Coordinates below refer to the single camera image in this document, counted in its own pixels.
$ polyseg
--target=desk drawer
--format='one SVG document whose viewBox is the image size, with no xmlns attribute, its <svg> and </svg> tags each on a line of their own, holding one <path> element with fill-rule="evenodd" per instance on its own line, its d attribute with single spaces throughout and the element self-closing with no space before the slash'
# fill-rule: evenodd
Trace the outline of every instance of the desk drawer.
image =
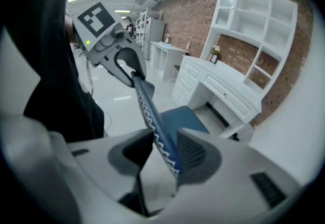
<svg viewBox="0 0 325 224">
<path fill-rule="evenodd" d="M 179 101 L 178 103 L 180 103 L 181 105 L 186 105 L 187 104 L 188 98 L 186 98 L 184 96 L 184 94 L 182 93 L 182 91 L 179 88 L 176 88 L 174 90 L 173 95 L 176 97 L 176 100 Z"/>
<path fill-rule="evenodd" d="M 232 105 L 235 109 L 245 116 L 251 109 L 240 99 L 239 94 L 234 90 L 228 89 L 223 85 L 222 81 L 216 78 L 207 76 L 204 83 L 210 87 L 210 89 L 221 98 L 224 102 Z"/>
<path fill-rule="evenodd" d="M 189 93 L 186 91 L 186 89 L 179 83 L 177 83 L 177 85 L 175 86 L 175 90 L 182 95 L 182 97 L 184 98 L 184 100 L 188 100 L 189 98 Z"/>
<path fill-rule="evenodd" d="M 181 86 L 185 89 L 185 91 L 186 91 L 188 94 L 190 94 L 190 92 L 191 92 L 191 90 L 192 90 L 192 87 L 191 87 L 190 84 L 188 84 L 188 83 L 185 81 L 185 79 L 184 79 L 181 75 L 179 76 L 179 81 L 178 81 L 177 84 L 181 85 Z"/>
<path fill-rule="evenodd" d="M 193 86 L 195 86 L 196 83 L 198 82 L 198 79 L 193 78 L 185 70 L 180 70 L 180 72 L 178 73 L 178 79 L 177 79 L 177 81 L 179 81 L 181 78 L 182 78 L 183 81 L 185 81 L 192 88 L 194 88 Z"/>
<path fill-rule="evenodd" d="M 195 69 L 187 62 L 184 63 L 183 70 L 186 71 L 189 75 L 191 75 L 195 79 L 198 77 L 199 70 Z"/>
</svg>

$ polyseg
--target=white table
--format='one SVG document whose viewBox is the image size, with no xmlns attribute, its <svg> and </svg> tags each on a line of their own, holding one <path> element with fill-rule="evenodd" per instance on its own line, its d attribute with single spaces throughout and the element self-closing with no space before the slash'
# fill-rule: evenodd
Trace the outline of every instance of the white table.
<svg viewBox="0 0 325 224">
<path fill-rule="evenodd" d="M 199 108 L 211 100 L 213 107 L 229 123 L 220 137 L 228 138 L 248 124 L 262 111 L 259 96 L 244 84 L 245 75 L 217 61 L 184 56 L 173 90 L 173 100 L 179 106 Z"/>
<path fill-rule="evenodd" d="M 158 69 L 163 80 L 172 79 L 174 66 L 181 65 L 185 53 L 187 51 L 171 44 L 151 42 L 150 65 Z"/>
</svg>

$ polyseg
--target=red brick wall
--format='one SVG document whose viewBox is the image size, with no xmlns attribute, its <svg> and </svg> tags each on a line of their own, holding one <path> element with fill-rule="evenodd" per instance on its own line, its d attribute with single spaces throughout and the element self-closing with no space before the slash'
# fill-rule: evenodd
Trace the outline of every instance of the red brick wall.
<svg viewBox="0 0 325 224">
<path fill-rule="evenodd" d="M 159 3 L 155 9 L 163 11 L 162 19 L 167 23 L 165 34 L 171 35 L 171 43 L 184 49 L 190 41 L 191 55 L 200 57 L 209 33 L 216 1 L 166 0 Z M 295 84 L 309 51 L 313 24 L 311 5 L 309 0 L 291 1 L 298 4 L 298 21 L 290 54 L 280 76 L 262 101 L 262 113 L 253 120 L 252 125 L 262 123 L 280 106 Z M 248 70 L 255 57 L 254 46 L 227 36 L 221 36 L 218 45 L 223 62 L 242 73 Z M 265 56 L 260 65 L 272 70 L 275 64 L 270 57 Z M 263 84 L 262 77 L 256 80 Z"/>
</svg>

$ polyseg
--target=white floor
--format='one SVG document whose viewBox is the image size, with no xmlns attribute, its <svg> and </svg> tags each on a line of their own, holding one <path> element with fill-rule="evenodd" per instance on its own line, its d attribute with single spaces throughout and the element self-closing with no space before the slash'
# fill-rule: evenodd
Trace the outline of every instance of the white floor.
<svg viewBox="0 0 325 224">
<path fill-rule="evenodd" d="M 84 55 L 79 56 L 79 53 L 80 51 L 74 51 L 79 78 L 90 91 L 86 58 Z M 153 102 L 158 112 L 177 108 L 178 106 L 172 100 L 175 83 L 162 81 L 157 70 L 152 68 L 149 62 L 146 63 L 147 81 L 155 86 Z M 128 73 L 131 71 L 122 61 L 120 64 Z M 104 111 L 104 128 L 107 134 L 113 138 L 146 128 L 135 90 L 111 76 L 102 66 L 93 68 L 90 65 L 89 67 L 94 89 L 93 98 Z M 199 108 L 194 112 L 211 134 L 218 135 L 223 131 L 224 126 L 207 107 Z M 149 212 L 164 208 L 176 192 L 175 178 L 155 146 L 153 146 L 153 151 L 141 172 L 141 180 Z"/>
</svg>

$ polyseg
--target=metal rack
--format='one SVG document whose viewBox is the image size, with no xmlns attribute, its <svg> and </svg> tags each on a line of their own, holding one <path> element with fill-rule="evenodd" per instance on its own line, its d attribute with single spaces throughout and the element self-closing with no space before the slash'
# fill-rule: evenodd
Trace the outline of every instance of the metal rack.
<svg viewBox="0 0 325 224">
<path fill-rule="evenodd" d="M 145 31 L 147 25 L 147 19 L 149 17 L 161 20 L 163 12 L 162 11 L 154 11 L 146 8 L 146 11 L 141 13 L 140 17 L 136 21 L 136 30 L 137 30 L 137 41 L 138 44 L 142 47 L 143 50 L 143 42 L 145 38 Z"/>
</svg>

